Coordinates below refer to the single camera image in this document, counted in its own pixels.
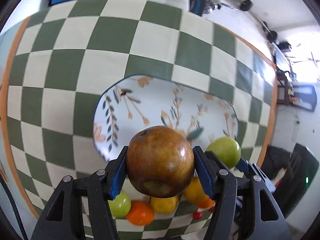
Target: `green apple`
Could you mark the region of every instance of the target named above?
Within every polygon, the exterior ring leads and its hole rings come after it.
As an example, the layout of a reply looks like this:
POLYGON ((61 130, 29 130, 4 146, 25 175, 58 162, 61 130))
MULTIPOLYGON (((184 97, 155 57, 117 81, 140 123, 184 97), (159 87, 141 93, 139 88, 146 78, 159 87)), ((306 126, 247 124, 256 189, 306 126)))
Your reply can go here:
POLYGON ((113 217, 125 217, 131 208, 131 200, 123 191, 114 200, 108 200, 110 211, 113 217))
POLYGON ((236 166, 241 157, 241 148, 236 140, 221 137, 210 143, 206 151, 212 151, 229 168, 236 166))

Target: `brown apple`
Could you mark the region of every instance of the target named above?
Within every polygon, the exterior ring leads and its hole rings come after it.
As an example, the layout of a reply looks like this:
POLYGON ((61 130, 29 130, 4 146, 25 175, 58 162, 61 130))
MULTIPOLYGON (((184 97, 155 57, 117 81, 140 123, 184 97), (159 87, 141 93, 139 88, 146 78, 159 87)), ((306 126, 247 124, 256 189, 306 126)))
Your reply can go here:
POLYGON ((131 184, 139 192, 169 198, 183 192, 194 173, 188 141, 166 126, 154 126, 132 137, 126 156, 131 184))

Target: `floral plate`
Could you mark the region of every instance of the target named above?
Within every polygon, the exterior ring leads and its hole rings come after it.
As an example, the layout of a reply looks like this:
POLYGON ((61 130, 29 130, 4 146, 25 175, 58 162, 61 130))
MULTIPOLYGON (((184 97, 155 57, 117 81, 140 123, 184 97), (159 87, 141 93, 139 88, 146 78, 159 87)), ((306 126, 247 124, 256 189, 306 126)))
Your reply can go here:
POLYGON ((203 150, 217 138, 238 135, 230 102, 171 81, 133 75, 100 97, 94 114, 94 145, 106 161, 114 160, 137 132, 156 125, 175 129, 203 150))

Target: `checkered tablecloth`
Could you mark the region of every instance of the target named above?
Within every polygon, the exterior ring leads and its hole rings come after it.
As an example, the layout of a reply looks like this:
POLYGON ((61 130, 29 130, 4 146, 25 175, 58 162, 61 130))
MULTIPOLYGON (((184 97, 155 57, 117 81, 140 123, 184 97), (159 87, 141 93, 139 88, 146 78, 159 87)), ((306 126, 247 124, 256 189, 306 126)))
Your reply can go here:
MULTIPOLYGON (((183 83, 230 101, 242 157, 256 162, 267 131, 275 73, 232 33, 181 9, 144 0, 79 0, 34 14, 13 60, 7 129, 17 172, 40 214, 65 175, 106 163, 92 143, 96 103, 132 74, 183 83)), ((210 212, 183 200, 145 227, 116 219, 120 239, 177 236, 207 227, 210 212)), ((86 201, 87 235, 92 235, 86 201)))

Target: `metal screw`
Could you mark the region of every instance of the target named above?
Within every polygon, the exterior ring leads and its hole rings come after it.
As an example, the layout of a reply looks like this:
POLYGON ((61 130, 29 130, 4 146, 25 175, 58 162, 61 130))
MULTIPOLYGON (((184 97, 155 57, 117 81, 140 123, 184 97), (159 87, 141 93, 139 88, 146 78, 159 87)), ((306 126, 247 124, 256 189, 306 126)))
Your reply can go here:
POLYGON ((254 175, 253 176, 253 179, 256 181, 256 182, 260 182, 262 179, 259 175, 254 175))
POLYGON ((97 170, 96 173, 98 176, 102 176, 102 175, 106 174, 106 171, 104 169, 100 169, 100 170, 97 170))
POLYGON ((222 176, 226 176, 226 175, 228 175, 228 171, 225 170, 225 169, 222 169, 222 170, 219 171, 219 174, 222 175, 222 176))
POLYGON ((69 182, 71 179, 72 179, 72 177, 69 175, 63 177, 64 182, 69 182))

